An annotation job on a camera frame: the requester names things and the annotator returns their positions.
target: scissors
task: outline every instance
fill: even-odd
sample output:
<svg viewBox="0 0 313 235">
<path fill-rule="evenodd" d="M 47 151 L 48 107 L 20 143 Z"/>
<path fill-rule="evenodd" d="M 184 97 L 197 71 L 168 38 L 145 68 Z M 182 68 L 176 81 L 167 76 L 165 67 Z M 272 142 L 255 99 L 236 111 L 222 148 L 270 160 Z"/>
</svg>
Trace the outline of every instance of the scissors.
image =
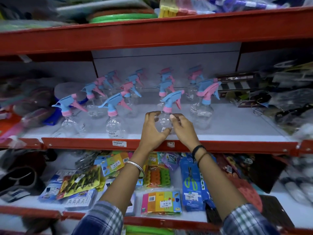
<svg viewBox="0 0 313 235">
<path fill-rule="evenodd" d="M 190 187 L 190 181 L 193 185 L 193 190 L 198 190 L 198 185 L 196 181 L 193 179 L 192 173 L 191 173 L 191 167 L 188 167 L 188 177 L 185 179 L 185 186 L 189 189 Z"/>
</svg>

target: person's right hand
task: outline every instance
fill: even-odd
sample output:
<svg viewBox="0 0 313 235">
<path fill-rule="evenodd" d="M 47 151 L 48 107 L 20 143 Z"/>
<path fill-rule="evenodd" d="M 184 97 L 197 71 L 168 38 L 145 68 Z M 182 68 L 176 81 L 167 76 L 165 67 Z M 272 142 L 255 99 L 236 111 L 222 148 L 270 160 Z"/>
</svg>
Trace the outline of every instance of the person's right hand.
<svg viewBox="0 0 313 235">
<path fill-rule="evenodd" d="M 178 139 L 190 150 L 190 152 L 192 152 L 196 146 L 201 144 L 195 132 L 193 123 L 186 119 L 184 115 L 173 114 L 170 115 L 170 119 Z"/>
</svg>

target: silver bangle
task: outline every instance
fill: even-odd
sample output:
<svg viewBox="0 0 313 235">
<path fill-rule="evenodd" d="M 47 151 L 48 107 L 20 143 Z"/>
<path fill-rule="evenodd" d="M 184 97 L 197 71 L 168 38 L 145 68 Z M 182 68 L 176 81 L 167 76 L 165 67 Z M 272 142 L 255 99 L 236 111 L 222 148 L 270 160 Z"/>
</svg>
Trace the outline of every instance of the silver bangle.
<svg viewBox="0 0 313 235">
<path fill-rule="evenodd" d="M 131 162 L 131 161 L 127 161 L 127 162 L 125 162 L 125 164 L 126 163 L 130 163 L 130 164 L 133 164 L 134 166 L 136 166 L 143 173 L 143 178 L 146 177 L 145 172 L 143 171 L 143 169 L 137 163 L 134 163 L 134 162 Z"/>
</svg>

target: plaid shirt sleeve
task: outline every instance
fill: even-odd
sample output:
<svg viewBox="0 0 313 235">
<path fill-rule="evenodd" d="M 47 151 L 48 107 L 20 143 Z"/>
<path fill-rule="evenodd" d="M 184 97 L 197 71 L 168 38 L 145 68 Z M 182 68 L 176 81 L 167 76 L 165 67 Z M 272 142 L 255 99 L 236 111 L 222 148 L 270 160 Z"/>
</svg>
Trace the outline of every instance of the plaid shirt sleeve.
<svg viewBox="0 0 313 235">
<path fill-rule="evenodd" d="M 252 205 L 233 210 L 224 220 L 221 235 L 279 235 L 280 233 Z"/>
<path fill-rule="evenodd" d="M 121 211 L 106 201 L 98 201 L 82 218 L 72 235 L 120 235 L 123 228 Z"/>
</svg>

